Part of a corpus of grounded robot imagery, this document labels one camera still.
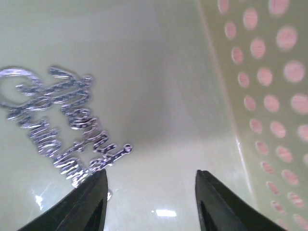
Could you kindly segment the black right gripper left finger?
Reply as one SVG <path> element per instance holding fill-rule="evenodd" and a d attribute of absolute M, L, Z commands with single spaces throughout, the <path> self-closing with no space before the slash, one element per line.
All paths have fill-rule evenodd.
<path fill-rule="evenodd" d="M 93 173 L 21 231 L 102 231 L 108 196 L 106 170 Z"/>

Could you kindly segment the light green plastic basket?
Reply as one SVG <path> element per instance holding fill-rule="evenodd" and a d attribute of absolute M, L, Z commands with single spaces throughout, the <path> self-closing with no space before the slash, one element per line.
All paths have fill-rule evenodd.
<path fill-rule="evenodd" d="M 308 228 L 305 0 L 3 0 L 0 69 L 93 78 L 118 149 L 103 231 L 201 231 L 198 170 L 283 231 Z M 73 189 L 0 108 L 0 228 Z"/>

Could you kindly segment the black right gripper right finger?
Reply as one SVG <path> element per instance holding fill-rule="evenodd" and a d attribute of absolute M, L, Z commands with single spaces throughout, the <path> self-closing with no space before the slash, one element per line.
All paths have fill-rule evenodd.
<path fill-rule="evenodd" d="M 283 231 L 208 171 L 198 170 L 195 197 L 202 231 Z"/>

